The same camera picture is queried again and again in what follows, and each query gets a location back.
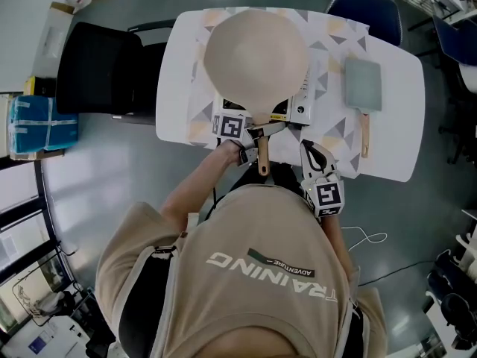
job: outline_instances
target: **blue chair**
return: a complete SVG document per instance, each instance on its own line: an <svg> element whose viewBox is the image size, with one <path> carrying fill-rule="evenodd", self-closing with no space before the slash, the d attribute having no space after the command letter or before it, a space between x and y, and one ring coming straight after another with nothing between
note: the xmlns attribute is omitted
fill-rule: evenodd
<svg viewBox="0 0 477 358"><path fill-rule="evenodd" d="M441 51L462 65L477 66L477 24L464 20L456 29L437 16L432 19Z"/></svg>
<svg viewBox="0 0 477 358"><path fill-rule="evenodd" d="M392 0L332 0L326 13L370 26L369 34L399 46L402 26L396 3Z"/></svg>

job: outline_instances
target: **white wall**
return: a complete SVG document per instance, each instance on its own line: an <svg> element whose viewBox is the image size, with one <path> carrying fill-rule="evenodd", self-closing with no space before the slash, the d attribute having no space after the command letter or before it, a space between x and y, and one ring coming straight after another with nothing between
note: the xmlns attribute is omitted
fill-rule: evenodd
<svg viewBox="0 0 477 358"><path fill-rule="evenodd" d="M53 1L0 0L0 92L23 91Z"/></svg>
<svg viewBox="0 0 477 358"><path fill-rule="evenodd" d="M50 8L31 71L37 77L56 77L73 15Z"/></svg>

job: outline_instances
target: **beige t-shirt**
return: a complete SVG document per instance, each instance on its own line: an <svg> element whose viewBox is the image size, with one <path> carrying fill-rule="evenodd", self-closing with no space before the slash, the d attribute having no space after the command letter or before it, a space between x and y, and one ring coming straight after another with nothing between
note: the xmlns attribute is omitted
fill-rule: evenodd
<svg viewBox="0 0 477 358"><path fill-rule="evenodd" d="M144 204L132 209L98 267L97 297L108 322L134 258L173 241L156 211ZM180 259L164 357L192 357L217 336L247 326L282 334L303 356L334 356L350 290L302 198L280 187L244 186L175 245ZM381 307L371 308L379 309L382 339ZM374 357L385 354L385 341L379 343Z"/></svg>

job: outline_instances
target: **person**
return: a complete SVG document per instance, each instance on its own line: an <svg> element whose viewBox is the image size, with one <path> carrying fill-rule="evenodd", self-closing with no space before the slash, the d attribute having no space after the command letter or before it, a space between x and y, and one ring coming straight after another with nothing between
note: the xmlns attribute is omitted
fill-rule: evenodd
<svg viewBox="0 0 477 358"><path fill-rule="evenodd" d="M239 145L220 144L157 212L133 206L100 258L96 297L137 357L384 357L385 321L337 216L314 217L290 166L256 166L197 216Z"/></svg>

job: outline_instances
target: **blue box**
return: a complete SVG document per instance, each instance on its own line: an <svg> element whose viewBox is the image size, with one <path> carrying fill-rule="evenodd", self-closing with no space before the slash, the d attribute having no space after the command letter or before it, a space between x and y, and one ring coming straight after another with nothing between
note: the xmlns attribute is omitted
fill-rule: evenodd
<svg viewBox="0 0 477 358"><path fill-rule="evenodd" d="M78 141L78 115L59 114L55 98L21 95L12 101L8 133L15 154L68 148Z"/></svg>

